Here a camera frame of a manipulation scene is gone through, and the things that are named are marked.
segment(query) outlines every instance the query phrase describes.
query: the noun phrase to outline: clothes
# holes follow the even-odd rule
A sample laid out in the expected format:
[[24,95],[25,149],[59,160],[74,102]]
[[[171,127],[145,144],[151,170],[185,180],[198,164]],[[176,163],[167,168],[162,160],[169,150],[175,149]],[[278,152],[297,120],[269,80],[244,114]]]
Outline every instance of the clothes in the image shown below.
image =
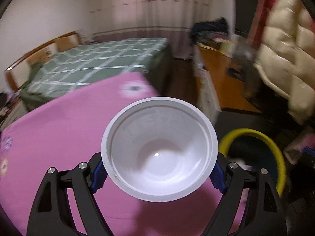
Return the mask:
[[221,44],[227,39],[228,34],[224,32],[200,31],[195,41],[208,47],[220,50]]
[[254,49],[258,49],[261,44],[261,37],[268,14],[276,0],[258,0],[255,16],[250,28],[248,43]]
[[289,100],[300,124],[315,105],[315,35],[300,0],[277,0],[269,13],[254,66],[263,82]]
[[299,136],[284,149],[283,153],[292,165],[296,165],[305,147],[315,149],[315,131],[311,127],[305,128]]
[[196,41],[197,34],[202,31],[223,32],[228,33],[228,25],[225,18],[220,18],[216,21],[206,21],[194,23],[190,30],[190,38],[193,42]]

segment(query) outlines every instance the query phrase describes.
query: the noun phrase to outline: curtain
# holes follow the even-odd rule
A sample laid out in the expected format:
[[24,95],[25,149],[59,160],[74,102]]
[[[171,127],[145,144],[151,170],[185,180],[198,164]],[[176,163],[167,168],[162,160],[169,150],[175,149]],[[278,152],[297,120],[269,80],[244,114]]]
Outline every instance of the curtain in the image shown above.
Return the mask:
[[91,0],[92,33],[96,41],[164,37],[176,58],[189,58],[189,31],[207,21],[211,0]]

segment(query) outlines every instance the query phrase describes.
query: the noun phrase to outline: white puffer jacket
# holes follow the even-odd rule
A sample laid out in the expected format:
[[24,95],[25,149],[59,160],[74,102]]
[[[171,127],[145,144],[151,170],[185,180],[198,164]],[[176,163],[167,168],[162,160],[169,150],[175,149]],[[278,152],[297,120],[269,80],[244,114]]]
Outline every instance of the white puffer jacket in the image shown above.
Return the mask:
[[254,66],[264,83],[289,100],[300,124],[315,106],[315,34],[300,0],[277,0],[264,28]]

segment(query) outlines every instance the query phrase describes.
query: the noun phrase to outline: flower pattern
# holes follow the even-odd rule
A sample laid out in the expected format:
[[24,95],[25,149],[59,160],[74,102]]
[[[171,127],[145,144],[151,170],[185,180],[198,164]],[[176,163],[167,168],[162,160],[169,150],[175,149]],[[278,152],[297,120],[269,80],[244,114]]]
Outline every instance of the flower pattern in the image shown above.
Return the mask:
[[12,138],[7,136],[5,139],[4,139],[4,147],[3,147],[3,150],[5,152],[8,152],[10,150],[12,146]]
[[148,91],[148,85],[142,81],[130,81],[120,87],[120,93],[125,98],[139,98]]
[[3,159],[1,161],[1,165],[0,165],[0,174],[1,177],[5,176],[5,174],[7,173],[7,158]]

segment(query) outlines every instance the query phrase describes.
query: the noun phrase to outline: table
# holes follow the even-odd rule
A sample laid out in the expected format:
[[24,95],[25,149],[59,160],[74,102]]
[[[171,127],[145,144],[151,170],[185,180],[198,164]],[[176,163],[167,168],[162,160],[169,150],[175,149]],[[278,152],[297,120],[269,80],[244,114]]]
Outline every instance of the table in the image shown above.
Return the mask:
[[226,74],[232,60],[216,50],[199,47],[204,67],[209,71],[221,109],[260,112],[243,98],[244,83]]

